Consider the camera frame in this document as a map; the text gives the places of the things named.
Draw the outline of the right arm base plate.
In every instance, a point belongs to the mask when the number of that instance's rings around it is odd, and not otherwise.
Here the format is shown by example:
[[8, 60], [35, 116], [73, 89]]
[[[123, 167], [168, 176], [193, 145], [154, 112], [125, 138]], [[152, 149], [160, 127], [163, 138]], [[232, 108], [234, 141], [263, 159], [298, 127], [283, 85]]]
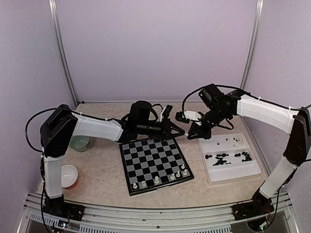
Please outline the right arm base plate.
[[275, 210], [273, 204], [270, 201], [267, 203], [261, 203], [258, 201], [238, 203], [233, 205], [231, 208], [233, 211], [234, 219], [236, 221], [265, 215]]

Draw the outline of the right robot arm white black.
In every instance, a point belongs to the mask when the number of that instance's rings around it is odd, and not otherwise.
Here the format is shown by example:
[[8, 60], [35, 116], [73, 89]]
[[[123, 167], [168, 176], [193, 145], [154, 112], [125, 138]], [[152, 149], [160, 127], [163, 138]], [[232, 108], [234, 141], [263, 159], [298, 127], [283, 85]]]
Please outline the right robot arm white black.
[[211, 138], [211, 130], [220, 127], [223, 120], [233, 116], [248, 117], [274, 126], [288, 134], [289, 140], [283, 156], [268, 178], [252, 196], [250, 202], [235, 204], [232, 209], [236, 219], [263, 215], [276, 211], [271, 198], [294, 176], [298, 167], [307, 161], [311, 148], [311, 117], [307, 107], [294, 109], [252, 96], [240, 88], [224, 94], [221, 85], [209, 84], [196, 90], [209, 109], [201, 112], [181, 111], [186, 123], [191, 123], [189, 140]]

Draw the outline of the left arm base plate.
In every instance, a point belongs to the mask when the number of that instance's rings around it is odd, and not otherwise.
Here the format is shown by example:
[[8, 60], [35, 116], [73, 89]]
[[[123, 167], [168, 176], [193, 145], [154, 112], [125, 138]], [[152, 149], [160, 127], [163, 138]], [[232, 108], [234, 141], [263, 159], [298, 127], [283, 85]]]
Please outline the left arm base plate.
[[42, 207], [44, 213], [69, 220], [82, 221], [85, 207], [55, 199], [46, 201]]

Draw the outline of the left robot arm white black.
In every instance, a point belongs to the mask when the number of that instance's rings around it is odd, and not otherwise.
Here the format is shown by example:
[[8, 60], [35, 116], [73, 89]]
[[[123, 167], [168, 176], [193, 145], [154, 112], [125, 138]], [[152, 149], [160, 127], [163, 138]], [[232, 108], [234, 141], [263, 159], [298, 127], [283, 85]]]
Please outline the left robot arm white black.
[[160, 139], [182, 136], [185, 131], [169, 118], [171, 109], [168, 105], [164, 116], [158, 117], [150, 102], [139, 100], [122, 119], [87, 116], [74, 112], [65, 104], [55, 109], [40, 128], [44, 190], [50, 199], [49, 208], [58, 216], [68, 211], [67, 203], [61, 200], [61, 166], [72, 136], [103, 138], [118, 143], [131, 142], [138, 135]]

